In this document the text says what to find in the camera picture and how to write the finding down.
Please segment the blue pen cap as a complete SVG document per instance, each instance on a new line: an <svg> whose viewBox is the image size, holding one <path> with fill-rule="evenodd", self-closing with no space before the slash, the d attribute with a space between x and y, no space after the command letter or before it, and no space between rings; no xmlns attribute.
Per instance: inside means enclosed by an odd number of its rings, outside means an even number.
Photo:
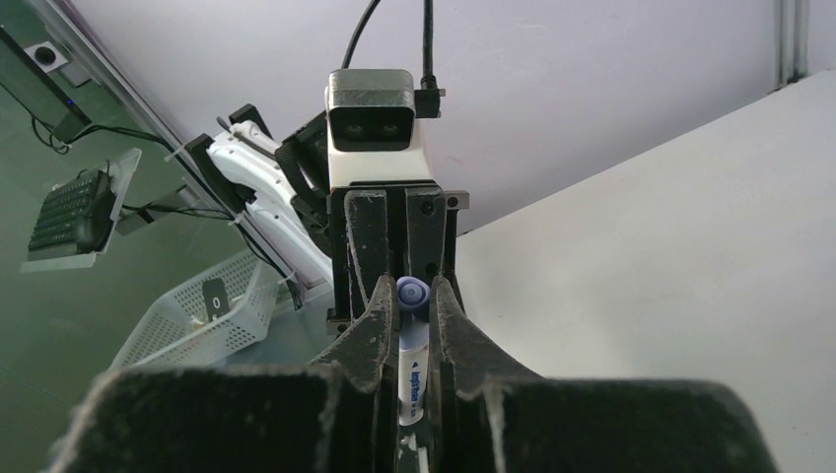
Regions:
<svg viewBox="0 0 836 473"><path fill-rule="evenodd" d="M396 281L396 295L400 315L400 350L424 347L429 341L431 288L418 278L403 276Z"/></svg>

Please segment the black keyboard on tray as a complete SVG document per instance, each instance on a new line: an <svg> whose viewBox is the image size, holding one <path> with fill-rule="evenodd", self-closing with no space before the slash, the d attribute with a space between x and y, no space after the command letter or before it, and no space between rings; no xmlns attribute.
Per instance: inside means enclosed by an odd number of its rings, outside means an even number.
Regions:
<svg viewBox="0 0 836 473"><path fill-rule="evenodd" d="M141 156L131 148L50 190L39 208L21 271L94 266L112 239Z"/></svg>

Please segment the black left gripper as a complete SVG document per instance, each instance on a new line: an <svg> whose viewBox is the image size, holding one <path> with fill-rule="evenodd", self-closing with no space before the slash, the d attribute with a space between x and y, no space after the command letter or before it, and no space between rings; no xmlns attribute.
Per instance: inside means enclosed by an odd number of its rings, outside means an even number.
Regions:
<svg viewBox="0 0 836 473"><path fill-rule="evenodd" d="M370 183L331 190L327 199L334 306L330 334L341 334L369 305L380 276L415 277L431 286L455 275L458 213L465 190L432 182Z"/></svg>

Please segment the black monitor bar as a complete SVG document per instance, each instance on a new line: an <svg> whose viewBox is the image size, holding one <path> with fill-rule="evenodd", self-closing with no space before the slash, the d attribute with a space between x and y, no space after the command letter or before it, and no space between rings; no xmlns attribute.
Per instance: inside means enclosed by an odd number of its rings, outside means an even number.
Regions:
<svg viewBox="0 0 836 473"><path fill-rule="evenodd" d="M92 124L5 28L1 28L1 86L61 143Z"/></svg>

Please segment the white perforated plastic basket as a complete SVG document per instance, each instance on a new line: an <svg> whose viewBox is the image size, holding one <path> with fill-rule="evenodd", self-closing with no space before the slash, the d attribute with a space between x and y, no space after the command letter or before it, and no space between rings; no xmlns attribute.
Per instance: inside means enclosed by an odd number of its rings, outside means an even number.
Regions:
<svg viewBox="0 0 836 473"><path fill-rule="evenodd" d="M209 366L262 341L287 278L244 251L149 306L110 367Z"/></svg>

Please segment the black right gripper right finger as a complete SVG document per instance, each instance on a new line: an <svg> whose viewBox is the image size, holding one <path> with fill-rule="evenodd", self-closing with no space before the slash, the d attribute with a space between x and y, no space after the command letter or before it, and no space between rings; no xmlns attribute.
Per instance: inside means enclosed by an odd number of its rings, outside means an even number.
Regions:
<svg viewBox="0 0 836 473"><path fill-rule="evenodd" d="M754 417L700 379L548 378L432 286L429 408L439 472L773 472Z"/></svg>

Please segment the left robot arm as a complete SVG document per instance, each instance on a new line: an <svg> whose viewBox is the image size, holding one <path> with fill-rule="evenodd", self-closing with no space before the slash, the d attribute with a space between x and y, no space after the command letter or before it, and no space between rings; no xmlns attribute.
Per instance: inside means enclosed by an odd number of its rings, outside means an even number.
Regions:
<svg viewBox="0 0 836 473"><path fill-rule="evenodd" d="M439 114L438 99L337 105L275 141L248 104L186 151L245 234L270 245L271 263L332 286L326 322L338 333L382 276L456 279L457 214L468 195L431 176L421 124Z"/></svg>

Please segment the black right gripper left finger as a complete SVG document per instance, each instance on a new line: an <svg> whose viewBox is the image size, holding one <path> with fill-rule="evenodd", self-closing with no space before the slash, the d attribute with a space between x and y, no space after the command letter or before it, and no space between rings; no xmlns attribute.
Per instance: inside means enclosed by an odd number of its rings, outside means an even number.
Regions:
<svg viewBox="0 0 836 473"><path fill-rule="evenodd" d="M303 366L101 374L48 454L52 472L392 472L394 280Z"/></svg>

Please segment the white blue marker pen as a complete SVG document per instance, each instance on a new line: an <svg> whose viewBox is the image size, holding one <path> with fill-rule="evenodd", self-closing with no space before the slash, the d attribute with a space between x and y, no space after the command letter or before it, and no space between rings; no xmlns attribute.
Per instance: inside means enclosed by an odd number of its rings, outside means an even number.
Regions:
<svg viewBox="0 0 836 473"><path fill-rule="evenodd" d="M414 425L423 418L428 360L427 344L399 351L397 398L400 426Z"/></svg>

